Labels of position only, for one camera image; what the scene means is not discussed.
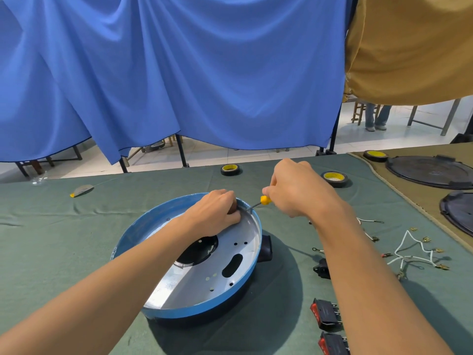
blue rim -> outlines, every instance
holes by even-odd
[[[168,219],[172,219],[175,216],[181,214],[185,209],[190,208],[192,205],[197,203],[204,195],[208,193],[195,193],[191,195],[185,195],[182,197],[174,198],[170,201],[164,202],[149,211],[145,214],[141,215],[137,220],[133,222],[131,226],[125,231],[125,233],[121,236],[120,240],[117,243],[117,246],[114,248],[110,260],[113,260],[117,256],[120,256],[125,251],[131,249],[133,246],[140,244],[143,242],[150,233],[150,228],[154,227],[156,229],[157,224],[163,224]],[[241,199],[237,198],[237,203],[241,208],[248,208],[250,205]],[[253,216],[256,219],[257,225],[259,227],[259,247],[258,247],[258,254],[261,250],[261,243],[262,243],[262,227],[261,222],[253,210]],[[220,295],[216,296],[213,299],[206,300],[200,304],[196,304],[186,308],[180,309],[152,309],[143,307],[141,309],[142,313],[149,319],[155,318],[164,318],[164,319],[177,319],[177,318],[185,318],[192,315],[197,315],[208,311],[210,309],[215,308],[216,306],[222,304],[226,300],[228,300],[231,296],[233,296],[248,280],[251,273],[256,266],[258,257],[257,255],[254,257],[254,260],[247,269],[245,274],[238,280],[230,289],[221,293]]]

blue round metal housing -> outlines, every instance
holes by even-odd
[[[111,260],[143,242],[179,217],[207,193],[172,199],[140,216],[122,235]],[[254,270],[262,244],[262,227],[249,204],[237,199],[242,218],[221,233],[205,260],[196,265],[174,263],[146,301],[149,319],[176,319],[213,309],[234,295]]]

forearm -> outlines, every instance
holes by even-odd
[[[0,353],[108,354],[192,242],[184,226],[170,222],[51,300],[0,337]]]
[[[452,353],[350,211],[318,224],[352,354]]]

floor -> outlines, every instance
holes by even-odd
[[[448,105],[445,105],[443,108],[421,106],[417,110],[415,119],[431,124],[443,125],[448,111]],[[393,149],[450,143],[457,133],[464,131],[470,110],[468,109],[463,112],[467,114],[467,116],[459,114],[458,117],[456,116],[454,118],[447,135],[444,137],[440,136],[439,129],[422,124],[413,123],[411,127],[406,127],[407,120],[411,113],[411,107],[409,106],[394,106],[392,108],[387,124],[387,131],[365,131],[363,123],[358,126],[357,123],[353,124],[351,122],[352,113],[353,103],[344,104],[340,113],[340,122],[335,143],[335,151],[337,153],[364,151],[366,149]],[[276,152],[275,149],[235,150],[185,137],[183,147],[190,167],[256,162],[262,160],[280,160],[286,157],[312,157],[318,149],[316,146],[307,146],[291,148],[289,151],[281,149],[279,153]],[[121,173],[120,165],[118,163],[110,165],[93,140],[88,140],[80,144],[79,149],[83,156],[82,161],[58,162],[54,168],[44,164],[44,169],[47,170],[46,176],[52,179]],[[53,156],[53,158],[72,157],[74,157],[72,149]],[[163,149],[151,153],[139,152],[130,160],[128,171],[142,172],[180,167],[182,167],[182,163],[179,150],[176,142],[174,142],[173,147],[167,143]],[[30,168],[31,167],[27,167],[27,172],[33,175],[34,171]],[[30,180],[23,177],[14,164],[0,163],[0,183],[18,181]]]

tape roll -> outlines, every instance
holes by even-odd
[[[240,166],[238,164],[226,164],[220,168],[220,173],[224,176],[236,176],[240,174]]]
[[[372,160],[373,162],[385,162],[388,159],[386,153],[380,152],[379,150],[367,150],[363,153],[363,157],[367,160]]]
[[[323,172],[321,177],[325,179],[332,187],[341,188],[348,183],[348,177],[340,172],[328,171]]]

